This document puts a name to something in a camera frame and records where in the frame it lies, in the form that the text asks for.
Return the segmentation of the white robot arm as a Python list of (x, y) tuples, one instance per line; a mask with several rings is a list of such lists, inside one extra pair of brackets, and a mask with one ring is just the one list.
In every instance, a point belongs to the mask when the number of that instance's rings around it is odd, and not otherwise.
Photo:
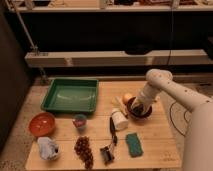
[(213, 171), (213, 99), (173, 81), (168, 70), (151, 69), (131, 109), (144, 116), (156, 96), (166, 92), (191, 113), (184, 145), (182, 171)]

